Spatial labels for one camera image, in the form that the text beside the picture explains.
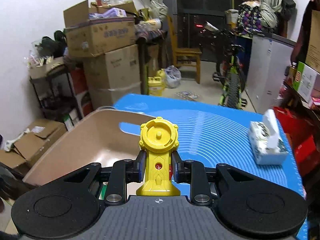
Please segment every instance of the blue table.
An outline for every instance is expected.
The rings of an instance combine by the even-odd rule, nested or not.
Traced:
[[[228,163],[263,179],[290,188],[303,196],[302,181],[288,140],[279,126],[280,135],[289,155],[282,166],[256,165],[247,131],[250,121],[261,121],[262,115],[222,106],[185,100],[128,94],[114,105],[116,109],[161,116],[178,125],[179,149],[182,160],[200,161],[206,167]],[[121,124],[121,129],[140,134],[138,125]],[[175,184],[182,195],[190,194],[188,184]],[[298,239],[308,239],[307,223]]]

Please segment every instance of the white wall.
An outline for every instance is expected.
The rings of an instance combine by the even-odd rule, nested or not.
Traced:
[[[296,3],[296,13],[288,22],[288,38],[297,41],[304,11],[310,0],[294,0]]]
[[[13,139],[41,116],[23,58],[31,42],[63,30],[63,10],[83,0],[0,0],[0,134]],[[140,0],[134,0],[137,9]]]

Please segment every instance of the silver bolt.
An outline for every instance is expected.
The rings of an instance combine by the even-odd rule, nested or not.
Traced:
[[[205,203],[205,202],[208,202],[209,200],[210,200],[210,197],[205,194],[198,194],[195,196],[195,201],[199,203]]]
[[[119,202],[122,199],[122,197],[119,194],[110,194],[109,196],[107,196],[106,200],[108,200],[109,202]]]

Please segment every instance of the tissue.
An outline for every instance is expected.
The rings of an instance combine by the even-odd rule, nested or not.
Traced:
[[[262,122],[250,122],[248,137],[258,165],[281,165],[288,155],[280,137],[275,112],[265,112]]]

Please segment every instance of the round hole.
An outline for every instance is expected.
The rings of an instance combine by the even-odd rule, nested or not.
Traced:
[[[156,164],[156,169],[157,169],[157,170],[160,170],[161,168],[162,168],[162,164],[161,164],[161,163],[157,163],[157,164]]]

